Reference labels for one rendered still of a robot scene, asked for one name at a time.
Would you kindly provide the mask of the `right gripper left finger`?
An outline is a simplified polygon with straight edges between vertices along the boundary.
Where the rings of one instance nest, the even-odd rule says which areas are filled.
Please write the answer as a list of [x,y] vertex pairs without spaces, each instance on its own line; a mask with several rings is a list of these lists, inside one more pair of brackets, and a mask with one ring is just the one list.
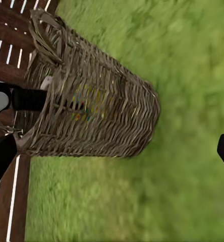
[[0,180],[17,154],[17,145],[13,134],[0,137]]

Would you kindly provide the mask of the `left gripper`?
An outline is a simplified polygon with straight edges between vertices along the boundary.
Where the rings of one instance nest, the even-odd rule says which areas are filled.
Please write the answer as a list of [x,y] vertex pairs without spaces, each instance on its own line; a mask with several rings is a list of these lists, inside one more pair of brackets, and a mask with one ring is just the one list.
[[[44,90],[31,90],[33,92],[33,106],[30,111],[42,111],[46,99],[46,93],[47,91]],[[62,95],[59,99],[58,105],[61,104],[62,101]],[[80,109],[82,110],[84,108],[84,104],[82,103]]]

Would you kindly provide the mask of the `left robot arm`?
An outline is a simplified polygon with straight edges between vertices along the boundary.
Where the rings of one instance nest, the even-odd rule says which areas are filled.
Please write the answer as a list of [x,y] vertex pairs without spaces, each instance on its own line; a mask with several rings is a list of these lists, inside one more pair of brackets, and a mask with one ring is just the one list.
[[[4,109],[7,110],[10,107],[15,111],[42,111],[51,80],[52,76],[46,75],[46,78],[40,87],[41,90],[25,90],[18,85],[0,81],[0,112]],[[58,105],[61,104],[61,101],[62,95],[59,99]],[[84,104],[82,103],[80,109],[82,110],[83,108]]]

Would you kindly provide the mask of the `easter egg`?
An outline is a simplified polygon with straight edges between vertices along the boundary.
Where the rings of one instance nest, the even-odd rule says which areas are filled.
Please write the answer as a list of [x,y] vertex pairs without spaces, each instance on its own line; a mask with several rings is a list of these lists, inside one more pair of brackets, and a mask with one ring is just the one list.
[[[101,93],[101,91],[98,91],[98,95],[97,95],[97,103],[98,103],[98,99],[99,99],[100,93]],[[79,117],[80,117],[80,114],[77,115],[77,118],[76,118],[75,123],[77,122],[77,120],[79,119]]]

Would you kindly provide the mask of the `wicker basket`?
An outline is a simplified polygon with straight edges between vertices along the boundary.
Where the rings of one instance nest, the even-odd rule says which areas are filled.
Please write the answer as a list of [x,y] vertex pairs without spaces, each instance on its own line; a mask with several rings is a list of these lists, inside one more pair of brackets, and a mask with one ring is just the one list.
[[[160,113],[152,84],[77,34],[59,16],[43,8],[30,12],[28,29],[36,49],[22,89],[27,90],[32,81],[30,90],[41,90],[46,75],[52,80],[42,111],[15,111],[12,127],[0,120],[6,135],[14,135],[17,156],[138,155],[152,139]],[[48,24],[46,31],[40,21]]]

